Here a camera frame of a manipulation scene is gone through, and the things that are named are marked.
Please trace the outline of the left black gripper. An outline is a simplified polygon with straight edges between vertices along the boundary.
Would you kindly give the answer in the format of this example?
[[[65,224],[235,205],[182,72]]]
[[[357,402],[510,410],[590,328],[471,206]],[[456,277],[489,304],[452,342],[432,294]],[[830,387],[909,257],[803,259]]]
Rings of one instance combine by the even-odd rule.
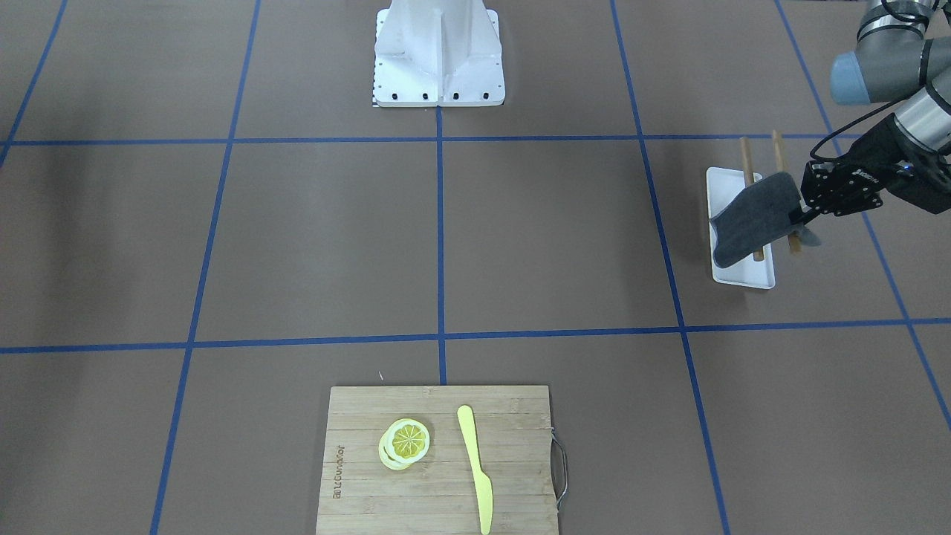
[[[789,238],[821,240],[806,227],[814,211],[844,216],[873,210],[882,206],[881,190],[928,213],[950,207],[947,157],[915,141],[894,115],[856,139],[845,155],[814,156],[806,164],[799,191],[810,209],[789,211]]]

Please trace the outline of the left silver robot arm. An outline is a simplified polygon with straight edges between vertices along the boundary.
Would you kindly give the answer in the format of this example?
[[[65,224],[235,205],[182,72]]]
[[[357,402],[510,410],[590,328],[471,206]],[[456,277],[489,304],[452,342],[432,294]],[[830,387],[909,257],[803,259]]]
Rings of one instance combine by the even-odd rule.
[[[880,192],[928,213],[949,209],[950,74],[948,38],[925,37],[947,1],[872,1],[853,51],[830,71],[840,105],[880,103],[883,118],[844,155],[811,152],[801,193],[808,210],[791,216],[795,230],[820,215],[877,209]]]

